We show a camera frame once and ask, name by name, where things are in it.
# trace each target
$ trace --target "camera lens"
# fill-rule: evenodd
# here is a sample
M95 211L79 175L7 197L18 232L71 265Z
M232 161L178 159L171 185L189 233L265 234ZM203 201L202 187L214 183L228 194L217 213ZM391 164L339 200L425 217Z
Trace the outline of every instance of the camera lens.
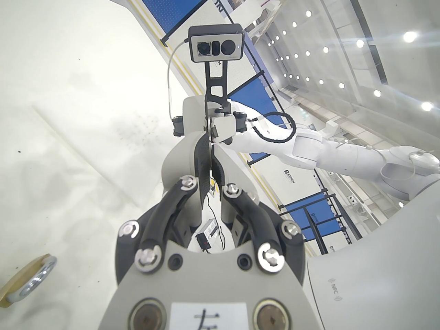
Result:
M210 43L197 43L198 56L211 55Z
M220 55L220 41L214 40L211 44L212 47L212 55L218 56Z
M232 40L225 40L221 44L221 52L225 55L231 55L235 51L235 43Z

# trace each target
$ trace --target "white robot body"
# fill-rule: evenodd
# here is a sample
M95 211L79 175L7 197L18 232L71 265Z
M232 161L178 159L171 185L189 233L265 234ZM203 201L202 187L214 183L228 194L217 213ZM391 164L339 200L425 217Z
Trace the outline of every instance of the white robot body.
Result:
M272 143L254 131L275 140L283 140L292 132L279 127L259 112L239 102L232 102L233 111L244 112L249 119L248 130L237 133L228 148L237 152L264 152L283 163L299 168L332 171L375 183L384 192L405 201L413 199L426 187L440 180L437 157L411 146L376 150L351 143L330 141L311 129L297 128L295 136L285 143Z

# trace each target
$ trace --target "depth camera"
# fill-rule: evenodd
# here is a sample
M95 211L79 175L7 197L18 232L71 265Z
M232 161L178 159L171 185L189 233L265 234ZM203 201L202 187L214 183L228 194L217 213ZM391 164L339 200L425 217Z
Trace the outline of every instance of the depth camera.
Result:
M244 38L240 24L192 26L188 30L191 60L194 63L240 60Z

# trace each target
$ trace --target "cable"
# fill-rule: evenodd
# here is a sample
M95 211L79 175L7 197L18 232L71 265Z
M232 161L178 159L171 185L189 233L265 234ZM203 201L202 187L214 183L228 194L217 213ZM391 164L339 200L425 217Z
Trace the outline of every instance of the cable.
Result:
M168 84L168 114L169 114L169 119L172 121L173 117L171 116L171 87L169 85L169 71L171 69L171 62L173 61L173 56L176 53L177 49L179 49L183 44L187 43L188 39L185 39L184 41L182 41L171 53L171 56L169 57L168 60L168 69L166 72L166 78L167 78L167 84Z
M385 166L387 165L386 158L385 158L384 154L383 154L382 152L380 152L378 149L376 149L376 148L374 148L374 147L372 147L372 146L367 147L367 149L370 149L370 150L373 149L374 151L376 151L377 153L379 153L380 156L382 156L382 158L384 159L385 164L381 167L380 172L379 172L380 175L381 175L384 179L394 180L394 181L406 181L406 180L411 179L411 178L415 175L416 168L415 168L414 160L412 159L412 155L419 154L419 151L413 151L413 152L410 152L410 153L408 154L408 158L411 160L411 163L413 164L413 173L412 173L409 177L407 177L407 178L405 178L405 179L393 179L393 178L391 178L391 177L385 176L385 174L383 173L383 169L384 169Z
M270 138L264 137L260 133L260 131L258 131L258 129L255 126L253 126L253 129L255 130L255 132L258 135L258 137L260 137L261 139L263 139L264 141L267 141L267 142L285 143L287 141L290 141L295 136L295 133L297 132L297 125L295 124L295 121L292 118L292 116L290 116L288 113L285 113L285 112L269 112L269 113L263 114L263 118L266 118L268 116L283 116L283 117L285 117L287 119L287 121L289 121L290 125L292 126L292 132L289 135L289 137L287 137L284 140L274 140L274 139L270 139ZM261 119L261 116L255 117L255 118L253 118L251 120L248 120L248 122L255 122L255 121L258 121L259 119Z
M219 228L219 236L220 236L220 241L221 241L221 247L222 247L222 250L224 250L225 247L226 247L226 239L225 239L225 237L224 237L224 234L223 234L223 231L222 231L222 229L221 229L221 226L219 225L219 222L217 221L216 214L215 214L214 211L212 210L211 205L209 205L209 196L206 195L206 197L208 198L208 206L209 206L209 208L211 209L211 212L214 214L214 219L216 220L217 228Z

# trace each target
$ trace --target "label sticker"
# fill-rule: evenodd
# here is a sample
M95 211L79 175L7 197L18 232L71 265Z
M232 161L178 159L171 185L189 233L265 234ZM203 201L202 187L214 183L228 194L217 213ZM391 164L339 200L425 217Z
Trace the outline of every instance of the label sticker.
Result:
M246 303L173 302L169 330L247 330Z

